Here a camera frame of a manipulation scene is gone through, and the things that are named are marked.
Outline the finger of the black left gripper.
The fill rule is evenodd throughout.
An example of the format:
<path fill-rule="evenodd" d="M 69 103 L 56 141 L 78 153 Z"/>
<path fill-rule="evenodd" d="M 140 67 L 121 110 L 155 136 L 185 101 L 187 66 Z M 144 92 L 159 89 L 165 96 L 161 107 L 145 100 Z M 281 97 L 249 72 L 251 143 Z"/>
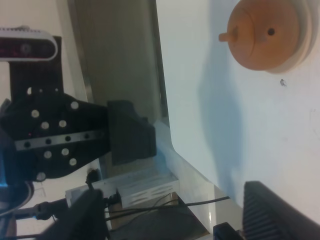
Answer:
<path fill-rule="evenodd" d="M 123 165 L 157 154 L 155 127 L 146 117 L 138 115 L 132 102 L 109 101 L 107 108 L 113 165 Z"/>

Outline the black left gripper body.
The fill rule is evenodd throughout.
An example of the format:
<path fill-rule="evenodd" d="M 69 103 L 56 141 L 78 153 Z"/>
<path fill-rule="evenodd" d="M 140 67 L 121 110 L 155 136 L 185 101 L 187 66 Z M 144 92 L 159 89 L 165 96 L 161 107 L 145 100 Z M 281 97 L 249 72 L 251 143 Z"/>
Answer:
<path fill-rule="evenodd" d="M 108 109 L 56 91 L 0 106 L 0 179 L 67 176 L 110 151 Z"/>

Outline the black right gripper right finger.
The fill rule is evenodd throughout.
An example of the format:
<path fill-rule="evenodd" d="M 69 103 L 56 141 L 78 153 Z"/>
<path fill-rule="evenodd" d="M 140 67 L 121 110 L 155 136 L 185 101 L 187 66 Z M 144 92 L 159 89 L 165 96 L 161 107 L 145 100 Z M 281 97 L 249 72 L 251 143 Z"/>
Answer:
<path fill-rule="evenodd" d="M 247 240 L 318 240 L 320 225 L 259 181 L 244 185 L 242 225 Z"/>

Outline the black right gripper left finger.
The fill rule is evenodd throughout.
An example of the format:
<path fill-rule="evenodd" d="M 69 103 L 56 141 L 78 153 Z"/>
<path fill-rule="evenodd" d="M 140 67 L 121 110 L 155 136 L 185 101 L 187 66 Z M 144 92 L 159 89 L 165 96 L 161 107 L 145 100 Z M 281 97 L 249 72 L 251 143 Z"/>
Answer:
<path fill-rule="evenodd" d="M 45 240 L 104 240 L 108 228 L 101 190 L 87 190 L 44 232 Z"/>

